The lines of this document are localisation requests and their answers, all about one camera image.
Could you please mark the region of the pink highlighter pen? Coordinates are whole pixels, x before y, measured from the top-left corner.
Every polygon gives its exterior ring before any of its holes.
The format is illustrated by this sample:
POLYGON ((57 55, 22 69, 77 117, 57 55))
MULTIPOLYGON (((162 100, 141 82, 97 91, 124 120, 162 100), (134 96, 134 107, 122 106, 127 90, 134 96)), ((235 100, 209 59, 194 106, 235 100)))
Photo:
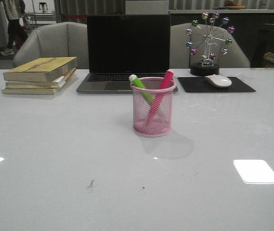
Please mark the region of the pink highlighter pen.
MULTIPOLYGON (((162 89, 168 88, 169 85, 170 85, 171 80, 173 79, 173 76, 174 76, 173 70, 171 70, 171 69, 167 70, 166 73, 165 73, 165 76, 163 78, 163 81, 159 86, 159 89, 162 90, 162 89)), ((156 113, 158 111, 158 108, 161 104, 161 101, 163 99, 163 96, 164 96, 164 92, 158 93, 155 96, 153 104, 152 104, 152 106, 149 110, 149 115, 148 115, 148 118, 147 118, 147 121, 146 121, 146 125, 149 125, 151 123, 152 119, 154 118, 154 116, 156 115, 156 113)))

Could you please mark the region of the pink mesh pen holder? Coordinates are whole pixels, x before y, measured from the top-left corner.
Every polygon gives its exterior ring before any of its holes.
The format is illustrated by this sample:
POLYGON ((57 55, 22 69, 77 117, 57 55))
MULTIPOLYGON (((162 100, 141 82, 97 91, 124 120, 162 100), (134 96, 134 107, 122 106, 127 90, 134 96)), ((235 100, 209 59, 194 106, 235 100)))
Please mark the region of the pink mesh pen holder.
POLYGON ((173 80, 161 89, 162 77, 141 77, 138 84, 131 81, 133 90, 133 128, 135 133, 146 137, 159 137, 172 127, 173 80))

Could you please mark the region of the black mouse pad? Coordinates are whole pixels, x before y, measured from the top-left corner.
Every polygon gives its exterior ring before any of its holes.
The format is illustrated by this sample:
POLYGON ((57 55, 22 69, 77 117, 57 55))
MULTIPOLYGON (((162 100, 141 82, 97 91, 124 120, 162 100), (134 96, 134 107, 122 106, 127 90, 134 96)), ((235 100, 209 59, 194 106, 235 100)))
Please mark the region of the black mouse pad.
POLYGON ((237 77, 229 77, 232 84, 226 88, 214 87, 209 84, 204 77, 178 77, 177 79, 183 87, 184 91, 190 93, 231 93, 256 91, 237 77))

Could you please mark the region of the grey open laptop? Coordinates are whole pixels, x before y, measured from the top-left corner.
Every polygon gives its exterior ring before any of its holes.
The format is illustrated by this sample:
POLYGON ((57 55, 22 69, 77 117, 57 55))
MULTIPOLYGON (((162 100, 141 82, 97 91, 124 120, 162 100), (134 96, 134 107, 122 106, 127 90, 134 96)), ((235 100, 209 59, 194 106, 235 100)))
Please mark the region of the grey open laptop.
POLYGON ((168 14, 89 16, 89 73, 76 91, 130 94, 131 74, 163 77, 170 66, 170 33, 168 14))

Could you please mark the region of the middle cream book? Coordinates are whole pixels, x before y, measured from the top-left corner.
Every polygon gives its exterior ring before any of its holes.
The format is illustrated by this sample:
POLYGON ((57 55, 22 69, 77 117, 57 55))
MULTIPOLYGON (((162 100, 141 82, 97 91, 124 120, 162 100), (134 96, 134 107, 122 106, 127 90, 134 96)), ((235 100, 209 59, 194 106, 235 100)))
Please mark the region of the middle cream book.
POLYGON ((9 89, 62 88, 74 76, 75 71, 76 68, 72 68, 52 82, 6 81, 5 87, 9 89))

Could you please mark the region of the white computer mouse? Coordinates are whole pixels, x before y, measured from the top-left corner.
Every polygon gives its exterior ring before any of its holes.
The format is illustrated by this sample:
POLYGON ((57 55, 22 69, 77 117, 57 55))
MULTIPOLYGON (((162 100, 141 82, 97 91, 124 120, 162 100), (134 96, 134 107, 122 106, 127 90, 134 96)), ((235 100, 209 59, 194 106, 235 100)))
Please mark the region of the white computer mouse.
POLYGON ((232 85, 232 81, 225 76, 222 75, 208 75, 205 76, 205 80, 212 86, 217 88, 226 88, 232 85))

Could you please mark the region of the top yellow book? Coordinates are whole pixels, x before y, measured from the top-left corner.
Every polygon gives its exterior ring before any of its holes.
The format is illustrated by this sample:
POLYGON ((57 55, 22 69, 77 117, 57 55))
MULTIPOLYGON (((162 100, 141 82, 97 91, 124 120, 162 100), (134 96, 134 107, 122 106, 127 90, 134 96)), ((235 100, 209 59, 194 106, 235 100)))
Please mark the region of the top yellow book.
POLYGON ((53 82, 77 67, 76 57, 37 58, 3 73, 5 81, 53 82))

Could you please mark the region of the yellow book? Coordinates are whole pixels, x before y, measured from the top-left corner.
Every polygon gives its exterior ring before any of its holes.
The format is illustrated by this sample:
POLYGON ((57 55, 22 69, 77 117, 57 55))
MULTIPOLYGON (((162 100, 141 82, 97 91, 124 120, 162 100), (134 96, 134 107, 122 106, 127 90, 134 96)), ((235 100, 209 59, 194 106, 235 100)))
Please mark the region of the yellow book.
POLYGON ((53 95, 60 91, 61 88, 36 88, 36 89, 9 89, 4 87, 1 92, 3 94, 21 94, 21 95, 53 95))
POLYGON ((5 81, 53 82, 77 67, 76 57, 37 58, 3 73, 5 81))

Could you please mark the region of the ferris wheel desk toy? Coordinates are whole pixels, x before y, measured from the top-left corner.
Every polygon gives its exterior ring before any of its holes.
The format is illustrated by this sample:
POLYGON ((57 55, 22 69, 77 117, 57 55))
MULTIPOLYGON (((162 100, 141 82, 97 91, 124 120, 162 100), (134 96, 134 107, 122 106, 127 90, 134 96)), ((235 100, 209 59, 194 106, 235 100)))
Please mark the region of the ferris wheel desk toy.
POLYGON ((205 29, 202 29, 198 20, 193 20, 191 26, 186 29, 186 35, 192 36, 192 33, 196 30, 200 30, 200 40, 193 42, 190 38, 186 42, 186 47, 189 49, 190 56, 196 55, 199 48, 203 48, 203 54, 199 57, 197 63, 189 63, 190 73, 197 76, 207 76, 212 74, 219 74, 219 65, 214 63, 214 59, 217 57, 217 53, 212 50, 213 45, 217 45, 217 41, 223 41, 224 45, 229 46, 233 43, 231 38, 220 38, 219 36, 223 32, 218 33, 217 30, 221 26, 215 27, 215 21, 219 18, 220 12, 215 11, 213 14, 203 12, 201 18, 205 21, 205 29))

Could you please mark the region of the bottom yellow book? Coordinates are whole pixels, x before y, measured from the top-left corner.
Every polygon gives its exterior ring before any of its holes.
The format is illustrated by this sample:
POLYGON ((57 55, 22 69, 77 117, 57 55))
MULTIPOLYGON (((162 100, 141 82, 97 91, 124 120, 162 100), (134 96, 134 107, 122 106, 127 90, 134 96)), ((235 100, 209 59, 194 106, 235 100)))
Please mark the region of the bottom yellow book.
POLYGON ((21 94, 21 95, 53 95, 60 91, 61 88, 36 88, 36 89, 9 89, 4 87, 1 92, 3 94, 21 94))

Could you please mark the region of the coloured sticker strip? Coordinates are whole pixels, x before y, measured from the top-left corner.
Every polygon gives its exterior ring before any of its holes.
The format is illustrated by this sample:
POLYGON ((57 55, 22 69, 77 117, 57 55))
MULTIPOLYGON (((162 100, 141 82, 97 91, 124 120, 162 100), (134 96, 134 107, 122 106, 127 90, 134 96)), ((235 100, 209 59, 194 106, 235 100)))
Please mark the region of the coloured sticker strip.
POLYGON ((274 67, 252 67, 252 70, 274 70, 274 67))

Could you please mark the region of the fruit bowl on counter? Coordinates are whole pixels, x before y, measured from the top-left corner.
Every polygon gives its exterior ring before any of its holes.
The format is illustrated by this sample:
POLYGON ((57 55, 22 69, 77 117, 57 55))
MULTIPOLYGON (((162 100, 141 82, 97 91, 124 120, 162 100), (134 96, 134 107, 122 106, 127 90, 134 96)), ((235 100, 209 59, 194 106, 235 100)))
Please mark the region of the fruit bowl on counter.
POLYGON ((246 6, 243 5, 241 2, 234 2, 233 0, 225 0, 224 7, 230 10, 240 10, 246 8, 246 6))

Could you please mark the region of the walking person in background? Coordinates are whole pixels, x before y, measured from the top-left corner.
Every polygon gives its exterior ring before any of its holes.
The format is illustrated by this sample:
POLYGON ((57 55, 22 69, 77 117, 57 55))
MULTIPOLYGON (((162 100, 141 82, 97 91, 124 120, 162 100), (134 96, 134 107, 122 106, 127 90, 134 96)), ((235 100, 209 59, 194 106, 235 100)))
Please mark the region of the walking person in background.
POLYGON ((2 56, 13 55, 12 50, 15 37, 19 37, 24 43, 28 35, 20 25, 20 18, 25 15, 25 2, 23 0, 0 0, 2 2, 6 18, 8 20, 8 43, 6 48, 1 51, 2 56))

